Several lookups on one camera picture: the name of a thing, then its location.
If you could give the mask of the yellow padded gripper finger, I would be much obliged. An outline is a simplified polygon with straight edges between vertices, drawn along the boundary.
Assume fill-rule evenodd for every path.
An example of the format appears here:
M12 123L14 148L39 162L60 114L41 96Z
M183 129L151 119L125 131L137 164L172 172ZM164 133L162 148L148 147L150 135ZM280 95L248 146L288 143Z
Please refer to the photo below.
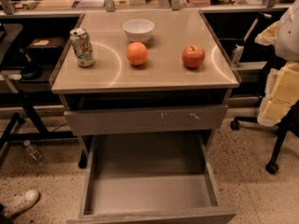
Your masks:
M279 70L271 68L264 91L257 121L263 126L273 127L299 101L299 63L286 62Z

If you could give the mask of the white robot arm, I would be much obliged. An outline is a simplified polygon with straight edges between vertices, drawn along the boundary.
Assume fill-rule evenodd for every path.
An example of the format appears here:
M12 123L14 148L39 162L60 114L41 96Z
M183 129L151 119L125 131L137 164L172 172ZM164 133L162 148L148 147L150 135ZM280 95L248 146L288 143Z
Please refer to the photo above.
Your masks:
M286 61L282 68L271 68L265 97L259 107L258 123L273 127L299 100L299 0L255 38L260 45L273 45L275 54Z

